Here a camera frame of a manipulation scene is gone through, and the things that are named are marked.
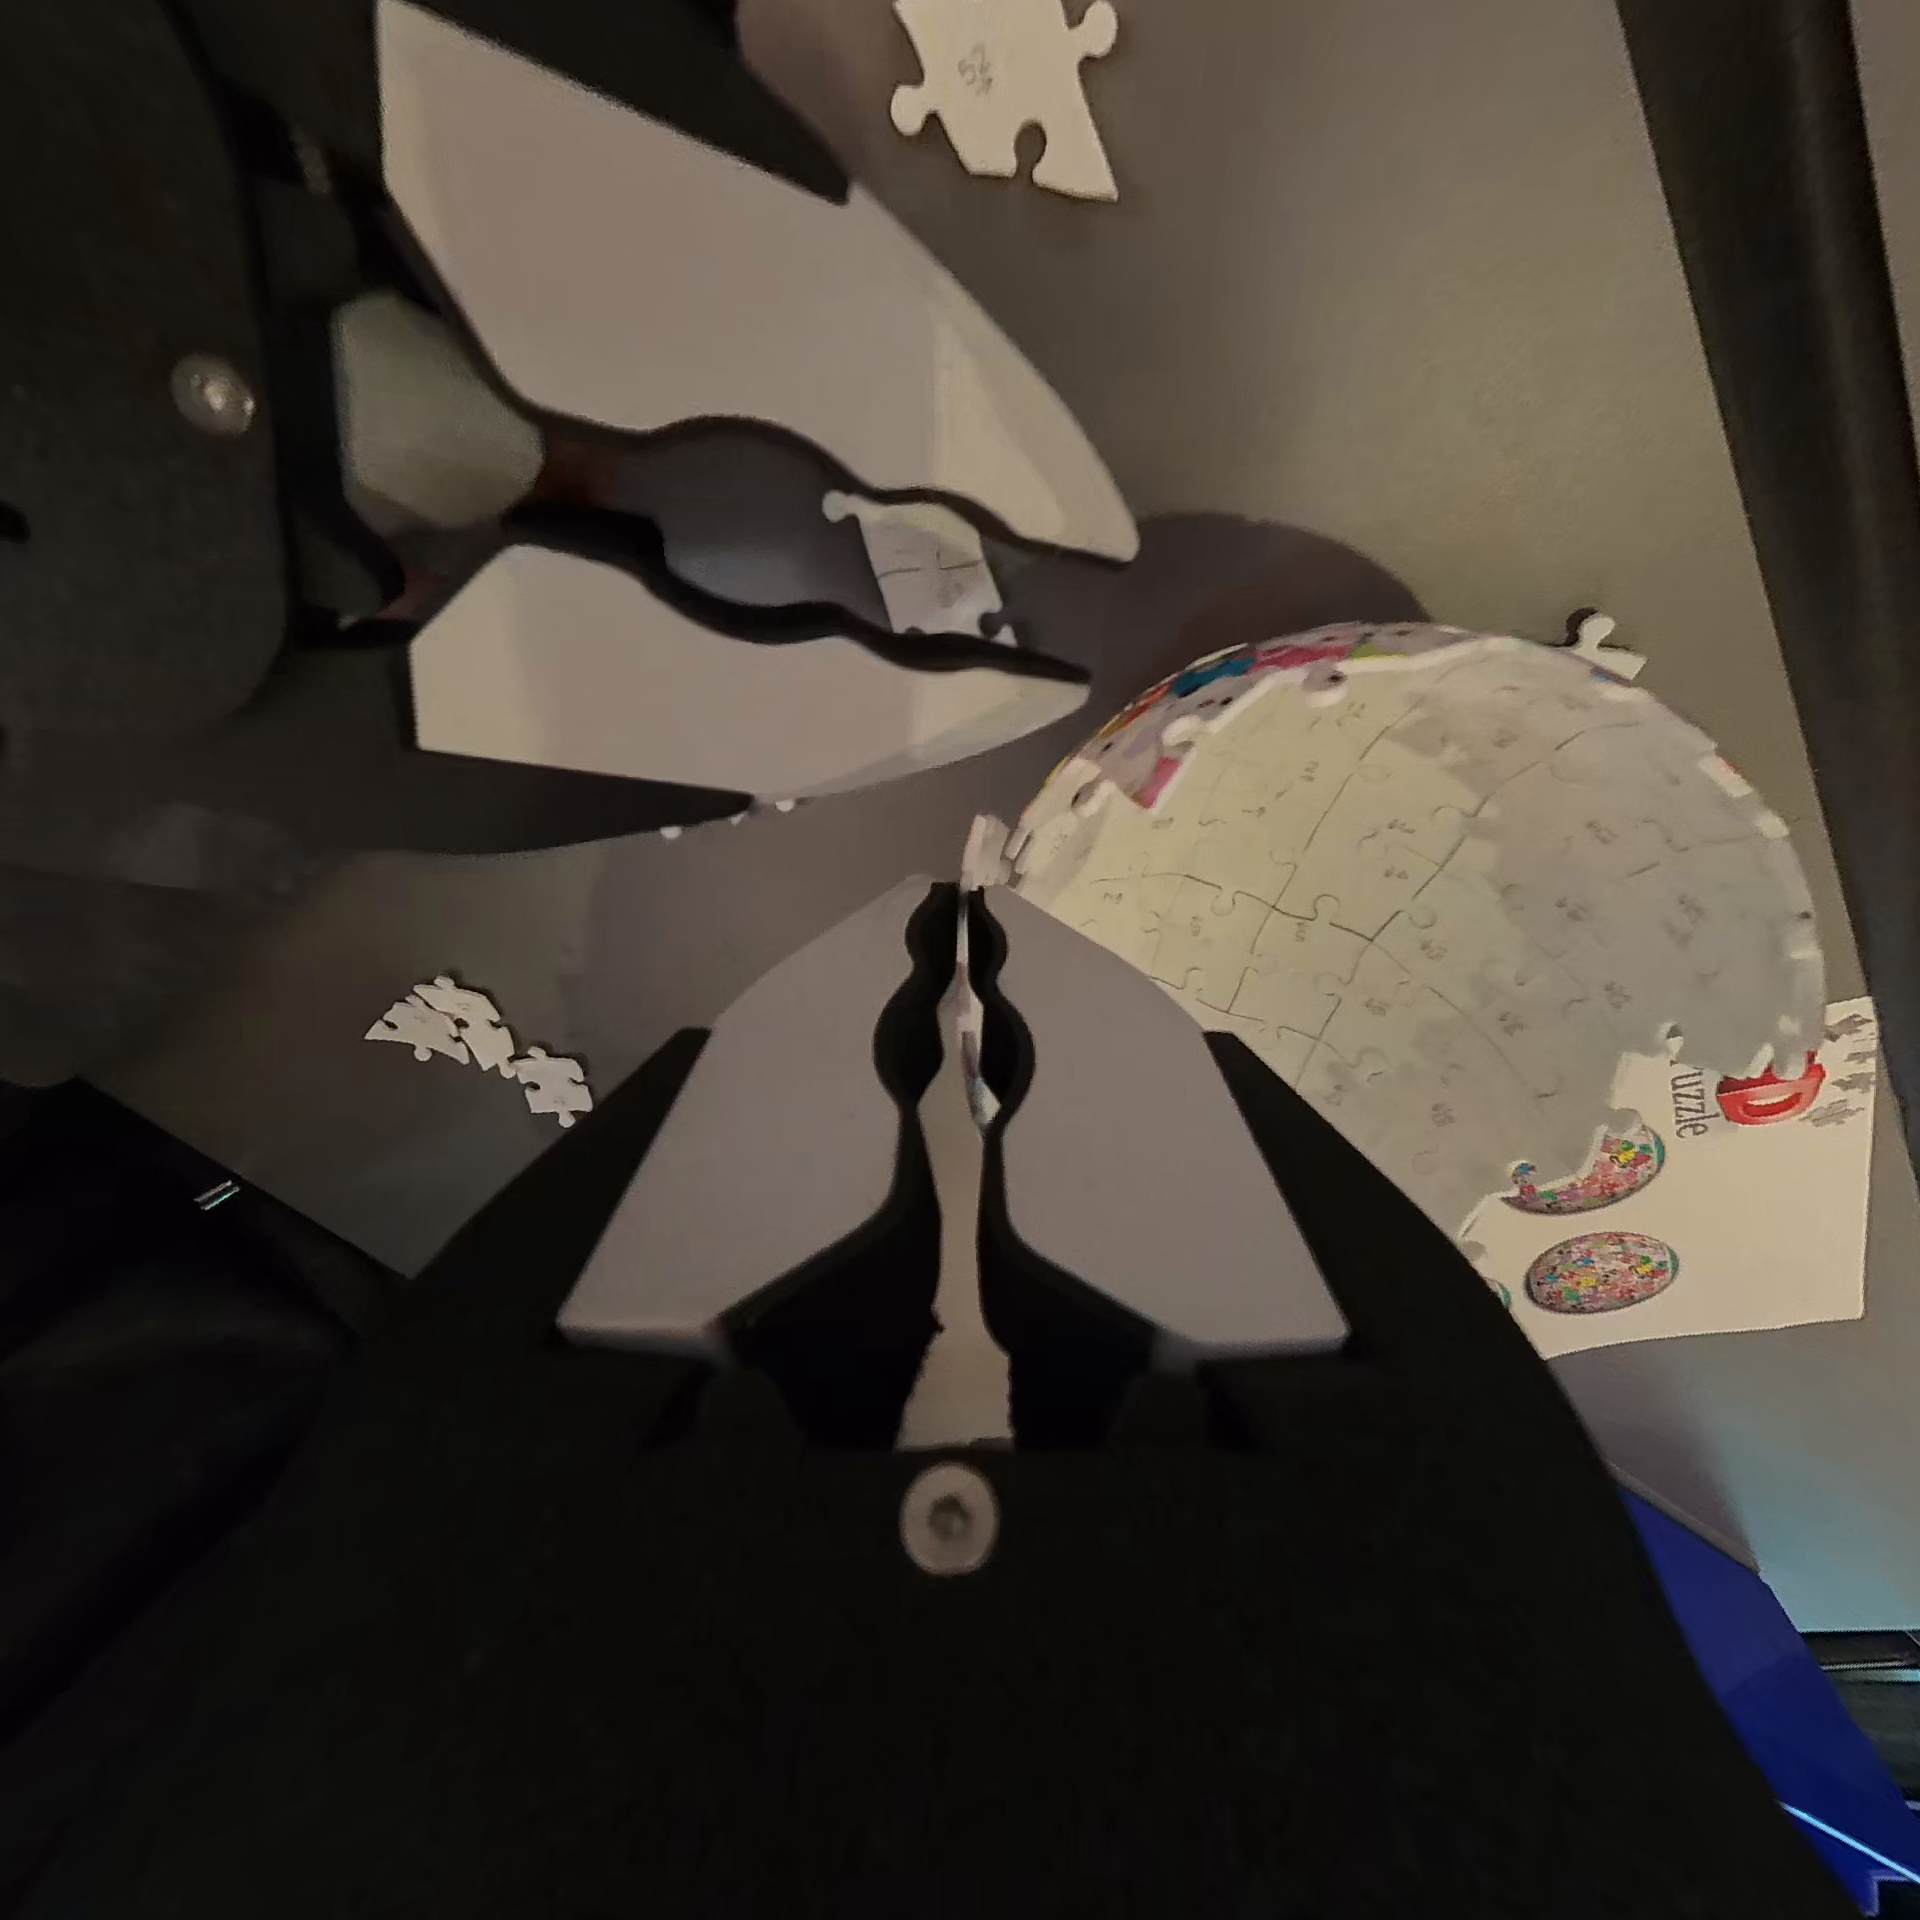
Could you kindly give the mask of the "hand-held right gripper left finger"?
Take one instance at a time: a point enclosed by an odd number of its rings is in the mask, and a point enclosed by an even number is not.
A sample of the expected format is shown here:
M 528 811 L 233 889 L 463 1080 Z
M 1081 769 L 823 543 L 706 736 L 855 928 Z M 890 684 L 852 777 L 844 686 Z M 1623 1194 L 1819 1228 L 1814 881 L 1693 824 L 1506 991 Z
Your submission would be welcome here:
M 902 881 L 718 1016 L 557 1332 L 768 1378 L 821 1447 L 894 1447 L 941 1330 L 922 1102 L 958 885 Z

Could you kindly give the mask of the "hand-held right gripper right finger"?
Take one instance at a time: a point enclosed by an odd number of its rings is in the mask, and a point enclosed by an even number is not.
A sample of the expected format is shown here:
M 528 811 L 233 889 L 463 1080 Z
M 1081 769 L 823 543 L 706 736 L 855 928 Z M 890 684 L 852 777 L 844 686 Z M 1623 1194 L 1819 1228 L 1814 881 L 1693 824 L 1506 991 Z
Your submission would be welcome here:
M 1141 1382 L 1338 1355 L 1347 1316 L 1205 1029 L 1011 889 L 968 900 L 986 1102 L 975 1282 L 1026 1452 L 1100 1447 Z

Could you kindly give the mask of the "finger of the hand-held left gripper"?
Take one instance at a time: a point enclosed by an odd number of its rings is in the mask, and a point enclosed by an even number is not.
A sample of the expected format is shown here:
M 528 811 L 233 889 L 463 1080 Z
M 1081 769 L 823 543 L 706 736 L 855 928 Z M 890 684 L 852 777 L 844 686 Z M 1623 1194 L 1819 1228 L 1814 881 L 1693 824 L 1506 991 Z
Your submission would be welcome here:
M 998 639 L 734 638 L 636 571 L 515 543 L 409 639 L 423 750 L 744 797 L 944 769 L 1085 708 L 1092 678 Z
M 1066 400 L 861 186 L 821 193 L 430 2 L 371 8 L 371 74 L 397 228 L 537 416 L 768 427 L 878 501 L 1141 552 Z

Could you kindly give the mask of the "partly built puzzle ball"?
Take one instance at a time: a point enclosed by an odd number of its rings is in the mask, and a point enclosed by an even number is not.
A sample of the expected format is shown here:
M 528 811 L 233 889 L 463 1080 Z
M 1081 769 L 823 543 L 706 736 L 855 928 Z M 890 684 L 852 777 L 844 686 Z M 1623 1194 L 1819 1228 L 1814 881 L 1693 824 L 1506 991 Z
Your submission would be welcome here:
M 1033 797 L 978 880 L 1239 1035 L 1440 1228 L 1584 1174 L 1634 1059 L 1819 1053 L 1788 825 L 1592 654 L 1341 624 L 1195 660 Z

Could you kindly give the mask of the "blue plastic bin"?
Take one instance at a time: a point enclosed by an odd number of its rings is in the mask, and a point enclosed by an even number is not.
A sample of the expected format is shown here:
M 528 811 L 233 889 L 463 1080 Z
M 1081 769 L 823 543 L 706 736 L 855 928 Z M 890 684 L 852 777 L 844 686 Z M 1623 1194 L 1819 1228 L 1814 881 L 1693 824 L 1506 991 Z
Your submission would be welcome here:
M 1620 1489 L 1667 1610 L 1770 1793 L 1860 1917 L 1916 1884 L 1916 1812 L 1764 1575 Z

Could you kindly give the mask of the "puzzle instruction leaflet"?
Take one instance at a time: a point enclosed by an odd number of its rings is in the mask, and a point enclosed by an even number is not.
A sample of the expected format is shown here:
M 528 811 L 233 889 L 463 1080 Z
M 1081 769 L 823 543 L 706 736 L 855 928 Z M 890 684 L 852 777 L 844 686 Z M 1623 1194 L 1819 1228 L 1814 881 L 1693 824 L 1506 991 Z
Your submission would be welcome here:
M 1856 996 L 1788 1067 L 1625 1056 L 1592 1160 L 1525 1155 L 1465 1256 L 1543 1359 L 1858 1318 L 1876 1037 Z

